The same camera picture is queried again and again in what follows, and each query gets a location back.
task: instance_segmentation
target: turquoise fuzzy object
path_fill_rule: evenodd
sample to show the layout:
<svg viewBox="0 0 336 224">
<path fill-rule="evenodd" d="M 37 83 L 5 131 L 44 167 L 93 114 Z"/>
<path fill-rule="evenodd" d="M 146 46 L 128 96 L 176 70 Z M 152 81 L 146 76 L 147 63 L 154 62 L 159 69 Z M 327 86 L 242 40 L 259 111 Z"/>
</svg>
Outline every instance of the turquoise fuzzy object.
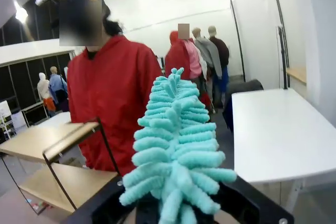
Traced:
<svg viewBox="0 0 336 224">
<path fill-rule="evenodd" d="M 208 111 L 195 84 L 181 80 L 183 68 L 172 69 L 168 78 L 154 81 L 150 101 L 134 134 L 132 161 L 137 168 L 123 177 L 126 191 L 120 202 L 126 206 L 151 193 L 160 201 L 159 224 L 196 224 L 194 210 L 214 215 L 220 205 L 209 195 L 218 182 L 234 182 L 236 173 L 218 168 L 225 159 L 217 151 L 216 124 L 206 123 Z"/>
</svg>

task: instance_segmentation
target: floor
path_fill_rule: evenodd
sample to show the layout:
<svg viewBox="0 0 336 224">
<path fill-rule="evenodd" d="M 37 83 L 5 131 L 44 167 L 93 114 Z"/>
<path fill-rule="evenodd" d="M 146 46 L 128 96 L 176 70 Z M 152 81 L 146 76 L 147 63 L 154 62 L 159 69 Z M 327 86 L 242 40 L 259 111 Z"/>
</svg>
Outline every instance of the floor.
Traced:
<svg viewBox="0 0 336 224">
<path fill-rule="evenodd" d="M 220 149 L 226 155 L 223 167 L 234 167 L 234 141 L 231 132 L 227 129 L 221 111 L 213 115 L 212 120 L 217 124 L 217 140 Z M 18 183 L 41 168 L 41 164 L 20 161 L 15 157 L 5 157 L 11 173 Z M 274 202 L 284 206 L 291 187 L 291 182 L 273 183 L 268 185 L 255 185 L 262 193 Z M 322 189 L 302 193 L 299 196 L 295 210 L 296 224 L 335 224 L 336 211 L 334 211 L 336 199 L 336 183 L 325 186 Z M 0 216 L 1 224 L 57 224 L 66 218 L 67 213 L 58 209 L 46 209 L 41 215 L 33 213 L 18 189 L 15 187 L 4 164 L 0 161 Z M 225 213 L 217 216 L 219 223 L 237 223 Z"/>
</svg>

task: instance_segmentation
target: orange cloth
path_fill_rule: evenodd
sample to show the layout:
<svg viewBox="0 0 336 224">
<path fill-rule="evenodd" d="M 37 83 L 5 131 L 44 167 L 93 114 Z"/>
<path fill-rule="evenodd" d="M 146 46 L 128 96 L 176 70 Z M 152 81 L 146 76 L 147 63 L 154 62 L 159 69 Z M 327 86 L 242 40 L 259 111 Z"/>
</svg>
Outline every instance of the orange cloth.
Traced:
<svg viewBox="0 0 336 224">
<path fill-rule="evenodd" d="M 47 99 L 43 99 L 43 104 L 44 104 L 44 106 L 47 107 L 47 109 L 49 111 L 56 111 L 53 99 L 51 97 L 49 97 Z"/>
</svg>

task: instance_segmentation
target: white tabletop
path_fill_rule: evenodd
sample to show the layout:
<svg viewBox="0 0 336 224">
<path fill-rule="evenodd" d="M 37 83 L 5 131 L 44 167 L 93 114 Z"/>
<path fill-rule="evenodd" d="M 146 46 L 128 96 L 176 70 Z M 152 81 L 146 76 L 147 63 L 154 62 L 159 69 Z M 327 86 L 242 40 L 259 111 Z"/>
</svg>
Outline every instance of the white tabletop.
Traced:
<svg viewBox="0 0 336 224">
<path fill-rule="evenodd" d="M 50 126 L 58 127 L 62 124 L 70 122 L 71 122 L 70 112 L 62 112 L 38 124 L 36 127 L 50 127 Z"/>
<path fill-rule="evenodd" d="M 235 171 L 249 183 L 336 170 L 336 129 L 293 89 L 233 94 Z"/>
</svg>

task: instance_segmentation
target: shelf unit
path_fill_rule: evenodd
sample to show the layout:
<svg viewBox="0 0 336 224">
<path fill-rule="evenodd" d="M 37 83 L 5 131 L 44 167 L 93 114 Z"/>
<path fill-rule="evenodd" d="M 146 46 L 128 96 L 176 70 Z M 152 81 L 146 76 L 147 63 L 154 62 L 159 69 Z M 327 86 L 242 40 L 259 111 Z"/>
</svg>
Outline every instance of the shelf unit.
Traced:
<svg viewBox="0 0 336 224">
<path fill-rule="evenodd" d="M 116 172 L 56 163 L 62 154 L 96 131 L 102 134 L 115 170 L 118 171 L 99 119 L 98 122 L 70 123 L 59 127 L 31 127 L 1 144 L 0 152 L 28 161 L 45 163 L 46 166 L 28 177 L 21 185 L 14 181 L 15 184 L 21 193 L 25 191 L 71 213 L 118 175 Z"/>
</svg>

